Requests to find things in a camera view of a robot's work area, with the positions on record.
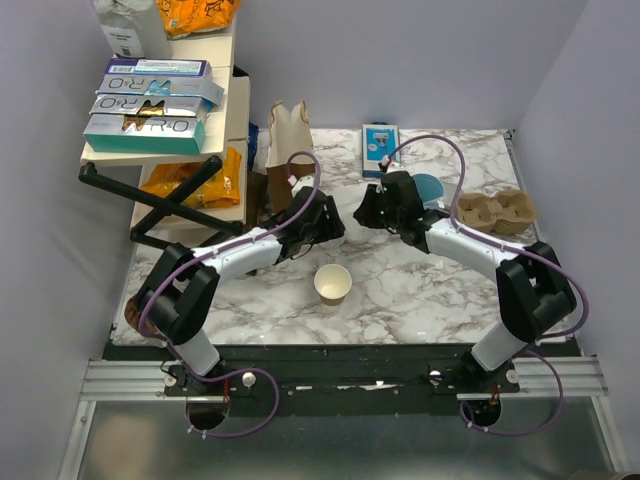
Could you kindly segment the brown paper coffee cup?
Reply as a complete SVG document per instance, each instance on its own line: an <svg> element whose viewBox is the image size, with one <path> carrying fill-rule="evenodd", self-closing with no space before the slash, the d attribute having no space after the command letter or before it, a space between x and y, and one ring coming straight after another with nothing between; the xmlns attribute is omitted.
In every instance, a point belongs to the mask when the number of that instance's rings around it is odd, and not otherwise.
<svg viewBox="0 0 640 480"><path fill-rule="evenodd" d="M314 288L325 305L340 305L352 288L349 271L339 264L322 266L314 276Z"/></svg>

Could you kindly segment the brown paper bag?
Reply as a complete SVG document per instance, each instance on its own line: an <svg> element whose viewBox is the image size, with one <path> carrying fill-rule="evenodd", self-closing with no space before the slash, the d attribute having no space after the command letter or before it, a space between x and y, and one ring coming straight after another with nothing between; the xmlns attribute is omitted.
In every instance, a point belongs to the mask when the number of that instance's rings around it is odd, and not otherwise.
<svg viewBox="0 0 640 480"><path fill-rule="evenodd" d="M271 205L277 213L286 210L292 201L289 175L301 177L314 172L313 161L307 157L293 160L287 172L287 161L293 153L314 151L306 102L301 100L291 110L282 101L276 102L269 113L268 133L266 172Z"/></svg>

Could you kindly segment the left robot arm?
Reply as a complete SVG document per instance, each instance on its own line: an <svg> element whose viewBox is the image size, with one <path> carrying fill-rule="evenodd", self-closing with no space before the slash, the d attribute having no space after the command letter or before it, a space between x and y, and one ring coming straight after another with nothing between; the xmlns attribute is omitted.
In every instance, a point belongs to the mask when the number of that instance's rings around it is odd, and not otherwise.
<svg viewBox="0 0 640 480"><path fill-rule="evenodd" d="M200 249L171 244L129 302L138 314L135 327L165 341L189 367L188 384L201 395L212 394L221 385L221 357L203 326L216 289L344 233L334 198L304 187L287 210L240 237Z"/></svg>

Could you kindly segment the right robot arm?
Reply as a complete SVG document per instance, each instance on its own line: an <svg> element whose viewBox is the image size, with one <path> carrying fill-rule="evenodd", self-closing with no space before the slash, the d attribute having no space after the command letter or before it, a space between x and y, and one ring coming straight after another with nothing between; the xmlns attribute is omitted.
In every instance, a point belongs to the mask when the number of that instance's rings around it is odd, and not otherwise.
<svg viewBox="0 0 640 480"><path fill-rule="evenodd" d="M496 285L500 322L465 354L459 370L462 384L471 391L493 384L499 367L577 306L549 245L500 242L464 229L443 210L424 207L414 177L405 171L385 174L378 184L368 185L353 217L363 227L391 230L405 244L456 261Z"/></svg>

